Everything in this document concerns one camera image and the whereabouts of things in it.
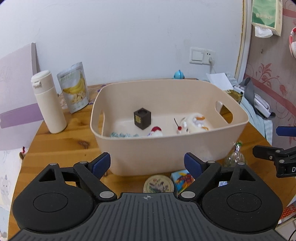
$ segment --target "blue figurine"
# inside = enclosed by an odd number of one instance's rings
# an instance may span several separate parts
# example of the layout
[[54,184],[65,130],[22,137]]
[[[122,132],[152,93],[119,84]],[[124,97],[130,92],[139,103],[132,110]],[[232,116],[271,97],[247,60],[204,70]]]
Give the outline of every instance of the blue figurine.
[[175,74],[174,74],[174,79],[177,79],[177,80],[180,80],[180,79],[184,79],[184,74],[181,70],[177,71]]

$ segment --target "beige plastic bin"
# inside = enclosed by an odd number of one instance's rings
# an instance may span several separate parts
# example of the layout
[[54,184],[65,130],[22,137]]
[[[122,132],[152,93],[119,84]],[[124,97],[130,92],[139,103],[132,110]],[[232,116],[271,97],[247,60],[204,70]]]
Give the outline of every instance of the beige plastic bin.
[[[233,114],[228,124],[216,110],[223,103]],[[141,130],[134,125],[134,111],[152,113],[151,126]],[[104,113],[102,133],[99,116]],[[212,130],[177,134],[174,118],[190,113],[203,114]],[[249,121],[246,112],[216,86],[198,80],[140,80],[114,83],[101,89],[91,113],[91,130],[102,152],[111,155],[112,173],[121,176],[149,175],[184,169],[184,154],[191,152],[203,161],[224,158]],[[153,126],[163,137],[147,137]],[[143,137],[111,138],[112,132]]]

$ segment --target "black cable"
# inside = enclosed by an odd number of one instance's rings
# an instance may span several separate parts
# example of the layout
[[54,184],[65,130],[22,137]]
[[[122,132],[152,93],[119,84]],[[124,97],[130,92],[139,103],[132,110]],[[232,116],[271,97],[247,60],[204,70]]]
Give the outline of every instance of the black cable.
[[293,234],[296,232],[296,229],[293,231],[293,233],[291,234],[291,236],[289,237],[288,241],[290,241],[290,239],[292,238]]

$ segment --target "purple stripe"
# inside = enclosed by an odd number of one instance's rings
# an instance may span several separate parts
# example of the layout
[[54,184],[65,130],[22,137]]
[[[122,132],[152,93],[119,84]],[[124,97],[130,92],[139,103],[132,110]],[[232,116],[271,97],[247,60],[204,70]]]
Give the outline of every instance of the purple stripe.
[[0,127],[23,125],[43,120],[38,104],[31,104],[0,114]]

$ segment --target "round tin lid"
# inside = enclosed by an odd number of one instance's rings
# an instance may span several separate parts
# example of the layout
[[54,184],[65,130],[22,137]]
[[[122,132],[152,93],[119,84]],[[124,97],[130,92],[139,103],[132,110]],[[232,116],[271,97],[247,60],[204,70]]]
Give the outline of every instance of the round tin lid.
[[164,175],[154,175],[149,177],[143,188],[144,193],[173,192],[174,183]]

